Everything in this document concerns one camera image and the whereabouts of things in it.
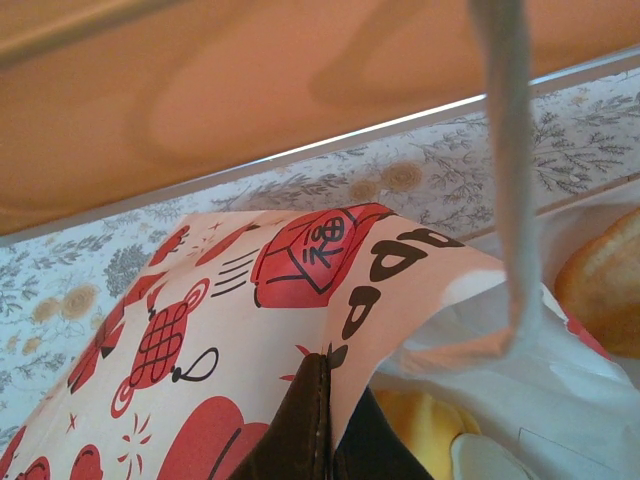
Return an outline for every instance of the baked bun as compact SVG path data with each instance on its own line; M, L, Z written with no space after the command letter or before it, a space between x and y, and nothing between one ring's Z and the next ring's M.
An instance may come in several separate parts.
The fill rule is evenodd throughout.
M607 351L640 358L640 208L575 252L554 290Z

